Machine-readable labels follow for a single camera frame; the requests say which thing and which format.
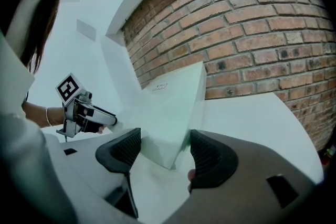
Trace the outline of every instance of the grey surface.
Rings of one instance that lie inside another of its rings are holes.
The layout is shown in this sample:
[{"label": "grey surface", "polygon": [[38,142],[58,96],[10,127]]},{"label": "grey surface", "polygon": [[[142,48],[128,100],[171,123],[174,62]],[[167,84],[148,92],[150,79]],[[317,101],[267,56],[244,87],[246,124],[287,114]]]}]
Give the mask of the grey surface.
[{"label": "grey surface", "polygon": [[[192,190],[189,199],[165,223],[277,223],[312,191],[314,183],[273,150],[200,132],[230,146],[238,155],[238,168],[217,188]],[[266,181],[279,174],[299,194],[284,209]]]},{"label": "grey surface", "polygon": [[105,144],[125,133],[124,130],[118,134],[107,134],[95,138],[62,143],[63,150],[73,148],[77,152],[67,156],[67,162],[91,186],[91,188],[102,198],[108,196],[116,187],[120,186],[124,175],[111,173],[103,167],[96,159],[96,150]]},{"label": "grey surface", "polygon": [[90,38],[93,41],[96,41],[97,30],[91,25],[88,25],[82,20],[77,19],[76,29],[78,32],[80,32],[84,36]]},{"label": "grey surface", "polygon": [[65,155],[55,136],[45,135],[45,137],[55,172],[75,209],[79,223],[139,223],[111,206],[89,186],[70,164],[68,156]]}]

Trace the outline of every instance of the black slot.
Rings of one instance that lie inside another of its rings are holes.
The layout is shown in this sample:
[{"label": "black slot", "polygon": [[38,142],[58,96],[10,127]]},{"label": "black slot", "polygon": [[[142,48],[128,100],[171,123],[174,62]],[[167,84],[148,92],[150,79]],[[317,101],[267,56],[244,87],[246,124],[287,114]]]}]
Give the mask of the black slot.
[{"label": "black slot", "polygon": [[288,206],[299,196],[282,175],[268,177],[267,182],[277,196],[282,208]]}]

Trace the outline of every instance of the brick wall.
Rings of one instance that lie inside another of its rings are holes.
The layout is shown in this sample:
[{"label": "brick wall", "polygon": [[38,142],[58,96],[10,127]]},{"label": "brick wall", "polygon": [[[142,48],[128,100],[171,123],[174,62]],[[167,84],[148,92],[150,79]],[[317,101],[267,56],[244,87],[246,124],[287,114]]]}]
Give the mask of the brick wall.
[{"label": "brick wall", "polygon": [[322,0],[144,0],[123,31],[143,88],[204,61],[207,99],[274,92],[317,149],[329,138],[336,45]]}]

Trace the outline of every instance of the hand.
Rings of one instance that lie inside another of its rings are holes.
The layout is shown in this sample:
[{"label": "hand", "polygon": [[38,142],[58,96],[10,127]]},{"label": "hand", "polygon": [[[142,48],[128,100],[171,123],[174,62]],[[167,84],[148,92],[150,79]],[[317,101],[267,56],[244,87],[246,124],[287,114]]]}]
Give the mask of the hand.
[{"label": "hand", "polygon": [[[84,109],[84,114],[86,115],[87,113],[88,113],[88,110],[87,110],[87,109]],[[106,126],[105,126],[105,125],[104,125],[104,126],[102,126],[102,127],[99,127],[99,129],[98,129],[98,132],[97,132],[97,133],[99,133],[99,134],[102,134],[105,128],[106,128]]]},{"label": "hand", "polygon": [[[188,172],[188,179],[189,181],[191,182],[191,180],[193,180],[194,178],[196,177],[196,170],[195,169],[191,169],[189,172]],[[191,192],[191,186],[189,185],[188,186],[188,191],[189,193]]]}]

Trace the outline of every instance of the long dark hair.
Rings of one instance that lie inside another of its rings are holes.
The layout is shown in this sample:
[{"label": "long dark hair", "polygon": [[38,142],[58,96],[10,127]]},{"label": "long dark hair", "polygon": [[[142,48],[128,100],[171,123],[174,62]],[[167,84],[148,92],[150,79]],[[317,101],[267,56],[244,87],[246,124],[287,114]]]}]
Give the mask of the long dark hair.
[{"label": "long dark hair", "polygon": [[21,56],[21,62],[30,72],[38,70],[46,41],[53,28],[59,0],[41,0],[36,7],[29,27],[27,44]]},{"label": "long dark hair", "polygon": [[[45,43],[53,28],[60,0],[41,0],[33,15],[21,62],[33,73],[38,70]],[[0,28],[6,35],[20,0],[2,0]]]}]

